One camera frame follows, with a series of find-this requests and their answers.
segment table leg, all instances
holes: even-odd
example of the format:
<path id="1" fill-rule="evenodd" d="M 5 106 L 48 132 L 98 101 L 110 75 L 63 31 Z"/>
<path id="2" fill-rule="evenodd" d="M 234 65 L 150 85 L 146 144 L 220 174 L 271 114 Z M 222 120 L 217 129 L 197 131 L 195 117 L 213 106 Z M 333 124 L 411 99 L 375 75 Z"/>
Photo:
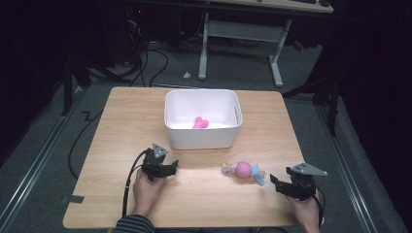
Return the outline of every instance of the table leg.
<path id="1" fill-rule="evenodd" d="M 276 52 L 274 55 L 269 56 L 269 61 L 270 61 L 270 67 L 272 68 L 272 74 L 273 74 L 273 79 L 275 80 L 275 85 L 277 87 L 282 87 L 283 82 L 282 82 L 282 77 L 279 72 L 279 67 L 278 67 L 278 59 L 282 51 L 282 47 L 285 43 L 286 37 L 288 36 L 289 28 L 291 27 L 292 20 L 289 19 L 286 21 L 285 26 L 281 32 L 278 47 L 276 49 Z"/>
<path id="2" fill-rule="evenodd" d="M 205 22 L 203 28 L 203 48 L 200 54 L 200 64 L 199 64 L 199 76 L 200 80 L 206 79 L 206 69 L 207 69 L 207 39 L 209 34 L 209 13 L 205 13 Z"/>

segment desk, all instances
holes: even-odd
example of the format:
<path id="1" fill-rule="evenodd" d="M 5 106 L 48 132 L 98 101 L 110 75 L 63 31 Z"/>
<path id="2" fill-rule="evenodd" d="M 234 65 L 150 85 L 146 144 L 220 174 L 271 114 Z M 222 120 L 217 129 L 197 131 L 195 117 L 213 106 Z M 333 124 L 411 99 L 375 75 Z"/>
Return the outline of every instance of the desk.
<path id="1" fill-rule="evenodd" d="M 211 0 L 215 3 L 238 4 L 251 7 L 275 8 L 292 11 L 304 11 L 311 13 L 331 14 L 331 6 L 323 7 L 319 2 L 316 4 L 301 3 L 290 0 Z M 200 80 L 206 79 L 207 71 L 207 42 L 209 36 L 227 37 L 234 39 L 246 39 L 276 43 L 277 47 L 273 55 L 269 55 L 270 67 L 272 69 L 275 85 L 283 86 L 281 74 L 278 67 L 278 59 L 290 30 L 292 20 L 287 19 L 284 26 L 263 26 L 249 23 L 227 22 L 219 20 L 209 20 L 209 13 L 205 14 L 203 26 L 203 47 L 200 54 L 199 74 Z"/>
<path id="2" fill-rule="evenodd" d="M 219 150 L 172 150 L 164 125 L 168 88 L 115 87 L 95 132 L 63 224 L 110 228 L 121 217 L 124 184 L 136 156 L 152 143 L 169 149 L 164 164 L 179 159 L 149 215 L 156 227 L 280 226 L 296 224 L 291 205 L 269 174 L 289 182 L 287 166 L 303 161 L 282 95 L 236 90 L 243 124 L 235 144 Z M 226 177 L 223 162 L 241 160 L 266 172 L 264 186 Z M 128 211 L 134 205 L 129 192 Z"/>

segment metal stand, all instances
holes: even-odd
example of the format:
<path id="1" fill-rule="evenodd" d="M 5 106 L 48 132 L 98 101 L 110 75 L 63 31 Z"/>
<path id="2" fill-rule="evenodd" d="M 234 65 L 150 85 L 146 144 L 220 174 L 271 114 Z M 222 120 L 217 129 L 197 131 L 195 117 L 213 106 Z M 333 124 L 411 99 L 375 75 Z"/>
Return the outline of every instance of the metal stand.
<path id="1" fill-rule="evenodd" d="M 283 86 L 278 67 L 278 58 L 288 36 L 292 20 L 288 19 L 284 27 L 263 26 L 256 24 L 237 23 L 228 21 L 210 20 L 209 13 L 205 13 L 203 28 L 203 48 L 200 54 L 199 76 L 200 80 L 206 79 L 207 70 L 207 41 L 209 36 L 245 39 L 253 41 L 274 42 L 278 44 L 274 55 L 269 56 L 275 85 Z"/>

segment dark background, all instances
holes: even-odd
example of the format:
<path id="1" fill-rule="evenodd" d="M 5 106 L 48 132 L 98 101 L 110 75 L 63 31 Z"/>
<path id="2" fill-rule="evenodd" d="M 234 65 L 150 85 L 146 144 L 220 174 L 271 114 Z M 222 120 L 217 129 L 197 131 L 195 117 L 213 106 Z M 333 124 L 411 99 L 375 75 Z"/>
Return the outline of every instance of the dark background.
<path id="1" fill-rule="evenodd" d="M 309 30 L 313 27 L 308 24 L 317 22 L 297 20 L 287 43 L 325 45 L 313 72 L 317 75 L 308 82 L 321 76 L 342 78 L 340 95 L 360 142 L 411 230 L 411 1 L 334 1 L 333 6 L 337 15 L 358 17 L 360 21 L 334 30 L 327 24 L 317 24 L 317 30 Z M 114 11 L 107 14 L 104 9 L 76 1 L 1 3 L 1 164 L 24 136 L 31 120 L 51 101 L 71 50 L 82 52 L 102 66 L 128 60 L 130 45 L 127 38 L 119 36 L 126 30 L 121 24 L 123 10 L 120 7 Z M 200 16 L 167 10 L 149 15 L 153 36 L 175 45 L 184 39 L 180 30 L 193 32 Z M 339 69 L 332 70 L 337 63 Z"/>

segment wooden table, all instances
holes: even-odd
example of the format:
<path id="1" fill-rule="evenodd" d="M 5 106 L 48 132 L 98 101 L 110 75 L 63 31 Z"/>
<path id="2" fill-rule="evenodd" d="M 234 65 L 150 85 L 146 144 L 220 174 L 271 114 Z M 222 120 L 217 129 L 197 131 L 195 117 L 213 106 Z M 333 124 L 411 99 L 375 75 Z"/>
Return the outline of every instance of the wooden table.
<path id="1" fill-rule="evenodd" d="M 121 218 L 130 167 L 152 143 L 169 149 L 164 164 L 179 159 L 177 174 L 168 178 L 149 215 L 156 227 L 295 225 L 292 207 L 269 178 L 273 174 L 289 182 L 286 167 L 303 161 L 282 95 L 236 90 L 244 122 L 232 148 L 172 150 L 163 116 L 170 90 L 113 88 L 73 193 L 85 199 L 82 204 L 69 204 L 64 226 L 114 227 Z M 258 164 L 266 172 L 264 186 L 253 179 L 222 174 L 224 162 L 242 160 Z M 129 213 L 133 205 L 130 190 Z"/>

